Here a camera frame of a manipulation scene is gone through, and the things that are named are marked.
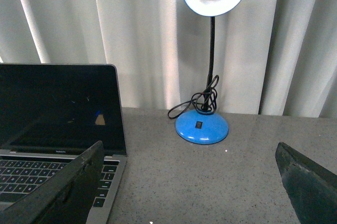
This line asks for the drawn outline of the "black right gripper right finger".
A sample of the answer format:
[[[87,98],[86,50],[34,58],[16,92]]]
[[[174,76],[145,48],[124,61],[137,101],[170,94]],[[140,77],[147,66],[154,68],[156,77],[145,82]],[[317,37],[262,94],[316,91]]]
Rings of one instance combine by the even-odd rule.
[[[284,142],[275,160],[300,223],[336,223],[336,174]]]

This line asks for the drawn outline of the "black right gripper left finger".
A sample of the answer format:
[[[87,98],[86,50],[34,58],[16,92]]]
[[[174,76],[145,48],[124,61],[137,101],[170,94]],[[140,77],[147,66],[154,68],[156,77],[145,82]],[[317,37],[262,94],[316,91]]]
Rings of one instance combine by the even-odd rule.
[[[1,223],[86,223],[104,160],[101,141],[1,211]]]

